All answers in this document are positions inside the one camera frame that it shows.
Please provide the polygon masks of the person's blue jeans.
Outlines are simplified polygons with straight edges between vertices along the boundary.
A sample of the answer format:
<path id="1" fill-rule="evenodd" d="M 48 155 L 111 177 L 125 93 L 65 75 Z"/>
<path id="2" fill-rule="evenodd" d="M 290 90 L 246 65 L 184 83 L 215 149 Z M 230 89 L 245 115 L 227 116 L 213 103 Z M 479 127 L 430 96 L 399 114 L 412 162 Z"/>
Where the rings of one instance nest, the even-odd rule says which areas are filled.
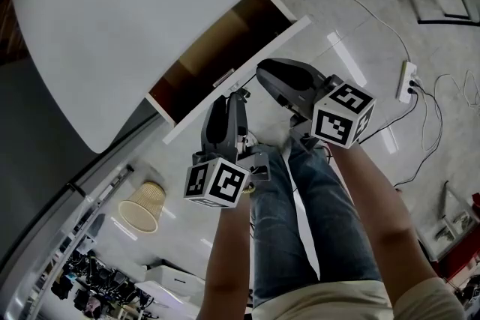
<path id="1" fill-rule="evenodd" d="M 311 153 L 292 144 L 284 159 L 271 145 L 252 152 L 268 156 L 271 178 L 252 193 L 255 225 L 253 307 L 308 287 L 366 282 L 383 286 L 367 235 L 353 202 L 323 150 Z M 312 234 L 319 270 L 302 243 L 294 194 L 300 195 Z"/>

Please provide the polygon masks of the person's cream shirt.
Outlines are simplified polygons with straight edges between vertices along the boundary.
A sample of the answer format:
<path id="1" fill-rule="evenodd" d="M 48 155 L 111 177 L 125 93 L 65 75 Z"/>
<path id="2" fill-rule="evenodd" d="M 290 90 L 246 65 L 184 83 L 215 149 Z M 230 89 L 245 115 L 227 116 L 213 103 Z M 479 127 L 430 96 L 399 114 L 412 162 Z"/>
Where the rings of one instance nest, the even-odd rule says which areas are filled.
<path id="1" fill-rule="evenodd" d="M 320 283 L 259 305 L 253 320 L 466 320 L 460 301 L 442 279 L 427 279 L 392 305 L 374 280 Z"/>

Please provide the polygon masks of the white storage box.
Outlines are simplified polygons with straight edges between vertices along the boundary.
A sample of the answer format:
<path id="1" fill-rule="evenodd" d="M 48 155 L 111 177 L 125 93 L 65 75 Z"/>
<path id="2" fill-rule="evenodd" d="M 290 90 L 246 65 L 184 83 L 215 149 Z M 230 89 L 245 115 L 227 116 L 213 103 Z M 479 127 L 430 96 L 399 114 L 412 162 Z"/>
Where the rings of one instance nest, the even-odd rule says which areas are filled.
<path id="1" fill-rule="evenodd" d="M 180 296 L 194 296 L 204 290 L 204 280 L 196 275 L 160 265 L 145 273 L 145 283 L 157 283 Z"/>
<path id="2" fill-rule="evenodd" d="M 178 314 L 195 319 L 200 312 L 200 308 L 197 305 L 181 298 L 155 281 L 136 283 L 135 286 L 151 296 L 156 304 L 162 304 Z"/>

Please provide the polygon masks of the white desk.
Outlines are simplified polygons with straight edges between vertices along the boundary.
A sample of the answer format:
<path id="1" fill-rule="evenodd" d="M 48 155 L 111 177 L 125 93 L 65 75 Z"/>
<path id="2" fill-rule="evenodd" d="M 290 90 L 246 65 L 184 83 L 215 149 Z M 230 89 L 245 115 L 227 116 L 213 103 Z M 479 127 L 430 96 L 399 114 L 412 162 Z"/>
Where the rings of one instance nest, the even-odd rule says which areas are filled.
<path id="1" fill-rule="evenodd" d="M 176 59 L 239 0 L 12 0 L 42 80 L 101 153 Z"/>

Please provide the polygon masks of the white wooden desk drawer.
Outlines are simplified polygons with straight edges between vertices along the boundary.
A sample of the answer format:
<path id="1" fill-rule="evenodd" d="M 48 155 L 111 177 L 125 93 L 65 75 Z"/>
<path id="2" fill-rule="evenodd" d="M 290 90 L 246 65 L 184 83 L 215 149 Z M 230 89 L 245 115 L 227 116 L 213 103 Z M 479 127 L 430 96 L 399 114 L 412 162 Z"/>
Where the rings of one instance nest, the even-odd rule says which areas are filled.
<path id="1" fill-rule="evenodd" d="M 220 96 L 241 87 L 254 68 L 312 23 L 281 0 L 241 0 L 198 37 L 146 98 L 171 126 L 170 144 Z"/>

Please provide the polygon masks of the metal shelf rack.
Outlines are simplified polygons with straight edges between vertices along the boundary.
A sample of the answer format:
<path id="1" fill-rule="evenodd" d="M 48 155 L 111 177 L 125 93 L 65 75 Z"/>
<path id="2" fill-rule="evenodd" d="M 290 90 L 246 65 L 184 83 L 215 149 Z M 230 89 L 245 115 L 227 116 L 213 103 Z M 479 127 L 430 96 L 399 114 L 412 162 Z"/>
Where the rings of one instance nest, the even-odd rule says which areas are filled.
<path id="1" fill-rule="evenodd" d="M 134 168 L 127 164 L 87 196 L 81 196 L 80 187 L 74 184 L 68 187 L 13 257 L 0 284 L 1 320 L 37 318 L 47 292 L 102 207 L 133 173 Z"/>

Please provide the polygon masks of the red table white legs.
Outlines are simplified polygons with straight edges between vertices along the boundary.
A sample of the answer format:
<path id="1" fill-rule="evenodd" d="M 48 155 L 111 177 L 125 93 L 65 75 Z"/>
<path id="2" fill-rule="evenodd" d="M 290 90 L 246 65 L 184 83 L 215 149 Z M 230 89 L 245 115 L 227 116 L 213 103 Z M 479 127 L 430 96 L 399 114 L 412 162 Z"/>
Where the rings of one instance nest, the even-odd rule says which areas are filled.
<path id="1" fill-rule="evenodd" d="M 460 249 L 451 250 L 441 260 L 434 264 L 433 269 L 440 278 L 450 281 L 479 253 L 480 249 L 475 251 Z"/>

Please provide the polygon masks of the grey metal cabinet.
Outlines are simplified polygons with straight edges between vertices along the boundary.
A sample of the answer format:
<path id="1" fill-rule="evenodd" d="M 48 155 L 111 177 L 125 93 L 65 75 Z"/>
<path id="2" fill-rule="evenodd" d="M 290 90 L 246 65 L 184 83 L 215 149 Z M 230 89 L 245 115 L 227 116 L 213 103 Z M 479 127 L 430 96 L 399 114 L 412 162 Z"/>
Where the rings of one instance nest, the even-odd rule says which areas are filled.
<path id="1" fill-rule="evenodd" d="M 144 100 L 107 150 L 80 138 L 30 58 L 0 66 L 0 270 L 68 189 L 120 161 L 158 116 Z"/>

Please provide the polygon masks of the person's left forearm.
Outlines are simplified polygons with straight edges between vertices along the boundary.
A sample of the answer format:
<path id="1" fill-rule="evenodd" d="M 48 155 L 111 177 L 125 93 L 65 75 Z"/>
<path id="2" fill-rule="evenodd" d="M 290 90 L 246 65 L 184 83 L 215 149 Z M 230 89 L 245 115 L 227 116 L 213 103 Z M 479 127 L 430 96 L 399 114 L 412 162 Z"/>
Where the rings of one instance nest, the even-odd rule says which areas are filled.
<path id="1" fill-rule="evenodd" d="M 205 276 L 197 320 L 243 320 L 250 279 L 250 202 L 223 209 Z"/>

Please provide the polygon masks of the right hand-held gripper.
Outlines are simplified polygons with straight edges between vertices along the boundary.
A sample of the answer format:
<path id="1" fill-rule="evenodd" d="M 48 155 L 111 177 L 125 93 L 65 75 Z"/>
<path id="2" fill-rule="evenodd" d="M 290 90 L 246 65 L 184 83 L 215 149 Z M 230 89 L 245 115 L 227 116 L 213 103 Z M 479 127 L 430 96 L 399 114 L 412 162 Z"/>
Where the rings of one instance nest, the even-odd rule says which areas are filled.
<path id="1" fill-rule="evenodd" d="M 311 149 L 322 140 L 350 148 L 368 127 L 376 98 L 351 80 L 325 77 L 309 64 L 293 64 L 272 58 L 261 61 L 256 77 L 260 85 L 281 105 L 312 113 L 293 118 L 302 134 L 301 144 Z M 313 91 L 322 83 L 313 98 Z"/>

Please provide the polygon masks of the white power strip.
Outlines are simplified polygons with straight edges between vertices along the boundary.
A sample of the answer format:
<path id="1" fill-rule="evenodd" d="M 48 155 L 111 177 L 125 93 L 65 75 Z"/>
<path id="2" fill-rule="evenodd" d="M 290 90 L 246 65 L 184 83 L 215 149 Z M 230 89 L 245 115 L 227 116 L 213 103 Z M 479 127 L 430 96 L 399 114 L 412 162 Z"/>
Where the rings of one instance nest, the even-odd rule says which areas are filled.
<path id="1" fill-rule="evenodd" d="M 410 83 L 414 80 L 417 66 L 410 61 L 404 61 L 400 72 L 396 98 L 401 103 L 410 103 L 412 90 Z"/>

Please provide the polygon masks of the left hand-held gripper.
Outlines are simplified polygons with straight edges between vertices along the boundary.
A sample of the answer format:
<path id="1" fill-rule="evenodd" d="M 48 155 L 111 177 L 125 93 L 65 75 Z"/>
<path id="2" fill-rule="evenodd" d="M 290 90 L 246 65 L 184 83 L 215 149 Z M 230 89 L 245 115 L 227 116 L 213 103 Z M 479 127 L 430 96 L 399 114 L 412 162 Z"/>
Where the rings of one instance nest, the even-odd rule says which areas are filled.
<path id="1" fill-rule="evenodd" d="M 210 106 L 201 132 L 202 150 L 209 155 L 188 168 L 184 199 L 208 208 L 235 208 L 243 189 L 270 180 L 264 151 L 248 148 L 238 159 L 248 134 L 247 98 L 247 91 L 235 91 Z"/>

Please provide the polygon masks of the person's right forearm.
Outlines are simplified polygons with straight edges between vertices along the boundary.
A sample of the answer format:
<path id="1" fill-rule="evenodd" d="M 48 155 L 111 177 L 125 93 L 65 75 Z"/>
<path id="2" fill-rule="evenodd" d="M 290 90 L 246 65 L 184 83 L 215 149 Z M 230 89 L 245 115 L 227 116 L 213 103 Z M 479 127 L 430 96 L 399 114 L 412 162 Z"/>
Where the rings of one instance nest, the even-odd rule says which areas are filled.
<path id="1" fill-rule="evenodd" d="M 422 252 L 400 194 L 363 148 L 332 145 L 330 151 L 367 233 L 389 299 L 396 304 L 412 287 L 437 274 Z"/>

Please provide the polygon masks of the cream wicker waste bin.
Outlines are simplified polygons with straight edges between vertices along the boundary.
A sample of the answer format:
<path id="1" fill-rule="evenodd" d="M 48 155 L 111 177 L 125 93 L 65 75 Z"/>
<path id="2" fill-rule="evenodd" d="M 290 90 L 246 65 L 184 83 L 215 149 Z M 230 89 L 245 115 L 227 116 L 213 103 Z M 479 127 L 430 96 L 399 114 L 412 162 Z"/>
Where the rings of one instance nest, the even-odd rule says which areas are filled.
<path id="1" fill-rule="evenodd" d="M 118 212 L 133 229 L 145 234 L 158 230 L 158 221 L 163 210 L 166 194 L 163 188 L 147 181 L 128 199 L 120 201 Z"/>

